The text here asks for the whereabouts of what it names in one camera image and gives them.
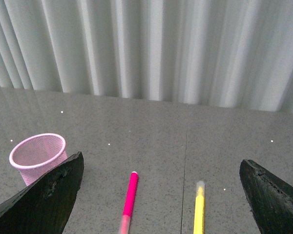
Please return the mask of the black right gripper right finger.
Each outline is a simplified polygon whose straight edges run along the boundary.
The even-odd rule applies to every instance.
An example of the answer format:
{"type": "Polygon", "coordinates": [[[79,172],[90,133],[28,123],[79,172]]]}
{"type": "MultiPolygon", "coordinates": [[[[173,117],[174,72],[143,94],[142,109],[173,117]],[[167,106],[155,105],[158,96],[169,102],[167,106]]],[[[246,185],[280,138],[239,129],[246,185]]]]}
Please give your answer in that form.
{"type": "Polygon", "coordinates": [[[293,186],[250,159],[239,175],[260,233],[293,234],[293,186]]]}

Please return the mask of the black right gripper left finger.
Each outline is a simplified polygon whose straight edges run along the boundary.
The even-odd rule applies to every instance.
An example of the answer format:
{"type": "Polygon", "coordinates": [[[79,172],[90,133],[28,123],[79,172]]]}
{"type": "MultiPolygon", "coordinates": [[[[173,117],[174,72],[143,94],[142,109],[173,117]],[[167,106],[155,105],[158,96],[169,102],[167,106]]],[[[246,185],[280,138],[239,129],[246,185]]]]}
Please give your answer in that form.
{"type": "Polygon", "coordinates": [[[83,173],[84,157],[78,152],[0,204],[0,234],[61,234],[83,173]]]}

